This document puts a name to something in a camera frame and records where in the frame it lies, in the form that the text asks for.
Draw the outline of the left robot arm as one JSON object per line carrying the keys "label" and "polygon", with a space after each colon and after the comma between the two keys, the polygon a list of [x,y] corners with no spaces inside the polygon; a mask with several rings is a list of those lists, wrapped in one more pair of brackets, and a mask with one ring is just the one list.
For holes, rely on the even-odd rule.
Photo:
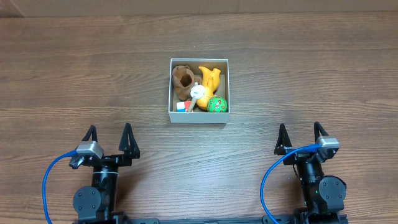
{"label": "left robot arm", "polygon": [[78,223],[130,223],[124,212],[116,212],[118,169],[132,165],[140,158],[140,150],[131,125],[125,124],[119,143],[120,154],[106,156],[98,143],[96,127],[90,126],[85,137],[77,145],[69,166],[93,168],[91,185],[78,189],[73,197],[73,208],[78,214]]}

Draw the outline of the yellow rubber duck toy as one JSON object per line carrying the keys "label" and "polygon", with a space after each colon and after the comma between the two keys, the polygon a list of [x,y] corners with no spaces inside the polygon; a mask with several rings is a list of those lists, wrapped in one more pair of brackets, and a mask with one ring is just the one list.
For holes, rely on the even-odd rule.
{"label": "yellow rubber duck toy", "polygon": [[215,91],[220,85],[221,70],[218,68],[210,70],[209,68],[203,66],[199,66],[198,68],[202,72],[201,84],[205,87],[205,94],[202,98],[197,100],[197,105],[201,109],[207,110],[209,100],[214,97]]}

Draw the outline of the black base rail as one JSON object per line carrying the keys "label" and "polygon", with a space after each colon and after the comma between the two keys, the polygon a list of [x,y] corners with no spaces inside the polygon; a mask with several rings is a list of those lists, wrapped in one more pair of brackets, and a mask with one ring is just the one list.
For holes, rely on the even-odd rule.
{"label": "black base rail", "polygon": [[[111,223],[111,224],[271,224],[274,223],[267,215],[262,217],[250,217],[250,218],[202,218],[202,219],[181,219],[181,220],[159,220],[157,218],[137,218],[127,220],[127,216],[122,219],[116,218],[114,220],[106,221],[95,221],[95,222],[83,222],[77,221],[73,223]],[[295,221],[292,215],[276,215],[275,219],[277,223],[293,224],[299,223]],[[348,224],[346,215],[340,216],[340,220],[333,218],[332,221],[314,221],[311,223],[344,223]]]}

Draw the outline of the brown plush toy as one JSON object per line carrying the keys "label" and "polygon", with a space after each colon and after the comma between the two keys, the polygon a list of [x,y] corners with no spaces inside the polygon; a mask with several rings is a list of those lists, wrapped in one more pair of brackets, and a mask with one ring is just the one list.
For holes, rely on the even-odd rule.
{"label": "brown plush toy", "polygon": [[178,65],[172,70],[172,82],[178,98],[186,101],[195,83],[201,84],[202,79],[195,76],[188,65]]}

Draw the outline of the multicoloured puzzle cube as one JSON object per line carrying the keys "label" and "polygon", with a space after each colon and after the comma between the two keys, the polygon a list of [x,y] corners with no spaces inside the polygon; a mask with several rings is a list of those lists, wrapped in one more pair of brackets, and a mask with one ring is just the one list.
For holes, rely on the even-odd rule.
{"label": "multicoloured puzzle cube", "polygon": [[191,101],[181,101],[176,103],[177,112],[187,112],[190,107]]}

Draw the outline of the green numbered ball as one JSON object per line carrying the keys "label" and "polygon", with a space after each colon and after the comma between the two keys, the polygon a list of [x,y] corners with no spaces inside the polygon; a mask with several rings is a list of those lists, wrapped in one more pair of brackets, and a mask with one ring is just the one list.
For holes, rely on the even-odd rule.
{"label": "green numbered ball", "polygon": [[228,102],[220,97],[212,97],[207,104],[207,112],[209,113],[226,113],[228,111]]}

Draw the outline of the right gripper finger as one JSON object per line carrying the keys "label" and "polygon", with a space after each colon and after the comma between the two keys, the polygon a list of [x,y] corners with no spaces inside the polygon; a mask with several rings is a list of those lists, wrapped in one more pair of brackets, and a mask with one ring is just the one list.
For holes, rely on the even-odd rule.
{"label": "right gripper finger", "polygon": [[317,141],[320,136],[328,136],[328,133],[324,130],[322,125],[316,121],[314,122],[314,140]]}
{"label": "right gripper finger", "polygon": [[275,145],[275,155],[286,155],[293,150],[292,143],[290,142],[289,135],[285,128],[284,123],[279,126],[279,135]]}

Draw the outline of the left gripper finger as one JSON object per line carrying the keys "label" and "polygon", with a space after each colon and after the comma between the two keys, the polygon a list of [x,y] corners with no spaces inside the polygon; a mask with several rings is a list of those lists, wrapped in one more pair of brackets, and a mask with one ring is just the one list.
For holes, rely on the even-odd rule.
{"label": "left gripper finger", "polygon": [[132,159],[140,158],[140,150],[134,138],[130,123],[125,124],[119,143],[119,150],[122,151],[125,156],[129,156]]}
{"label": "left gripper finger", "polygon": [[96,126],[91,125],[85,136],[83,137],[82,141],[98,141]]}

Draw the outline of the white cardboard box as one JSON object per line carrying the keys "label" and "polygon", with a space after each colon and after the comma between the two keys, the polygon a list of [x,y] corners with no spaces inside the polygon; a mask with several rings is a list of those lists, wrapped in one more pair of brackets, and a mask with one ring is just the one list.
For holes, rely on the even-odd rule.
{"label": "white cardboard box", "polygon": [[[207,67],[210,70],[218,68],[220,73],[220,85],[215,91],[215,96],[220,96],[228,102],[226,113],[209,113],[201,109],[197,103],[193,111],[177,112],[176,103],[181,102],[174,91],[172,82],[172,70],[178,65],[188,65],[195,76],[202,79],[202,72],[199,66]],[[173,58],[170,60],[170,85],[169,85],[169,116],[173,123],[226,123],[229,119],[229,63],[227,59],[208,59],[208,58]]]}

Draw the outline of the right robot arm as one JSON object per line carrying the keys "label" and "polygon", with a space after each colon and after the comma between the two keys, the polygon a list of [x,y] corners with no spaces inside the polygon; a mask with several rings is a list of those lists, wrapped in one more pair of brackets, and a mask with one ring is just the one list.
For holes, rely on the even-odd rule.
{"label": "right robot arm", "polygon": [[344,210],[346,183],[333,175],[325,175],[322,163],[334,157],[340,147],[337,138],[330,136],[320,123],[314,123],[315,151],[299,151],[283,161],[285,166],[295,167],[300,179],[305,206],[297,208],[291,223],[348,223]]}

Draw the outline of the white wooden rattle drum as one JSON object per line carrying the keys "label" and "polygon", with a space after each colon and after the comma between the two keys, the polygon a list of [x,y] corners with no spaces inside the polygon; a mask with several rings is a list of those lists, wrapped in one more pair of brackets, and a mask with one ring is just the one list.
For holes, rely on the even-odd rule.
{"label": "white wooden rattle drum", "polygon": [[196,105],[197,100],[203,98],[204,95],[205,95],[205,87],[195,82],[194,86],[190,90],[190,96],[192,97],[192,99],[189,107],[186,109],[186,112],[188,113],[192,112],[194,106]]}

